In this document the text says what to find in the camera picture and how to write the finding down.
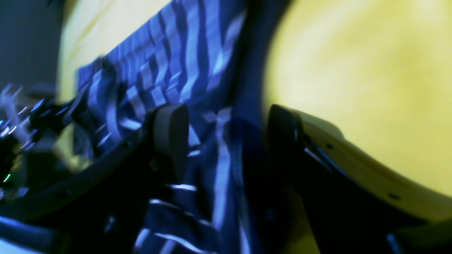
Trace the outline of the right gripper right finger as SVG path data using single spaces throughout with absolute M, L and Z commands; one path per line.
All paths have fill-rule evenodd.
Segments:
M 451 197 L 389 169 L 330 122 L 274 104 L 267 140 L 322 254 L 451 253 Z

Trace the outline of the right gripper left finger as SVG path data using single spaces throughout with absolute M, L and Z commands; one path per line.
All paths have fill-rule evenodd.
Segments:
M 147 112 L 142 127 L 80 173 L 1 206 L 2 254 L 131 254 L 152 198 L 184 175 L 188 108 Z

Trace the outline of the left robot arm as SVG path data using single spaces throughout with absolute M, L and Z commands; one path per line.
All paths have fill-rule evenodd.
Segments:
M 1 90 L 1 206 L 22 200 L 83 172 L 88 161 L 69 161 L 58 140 L 76 125 L 79 97 L 66 103 L 36 99 L 20 84 Z

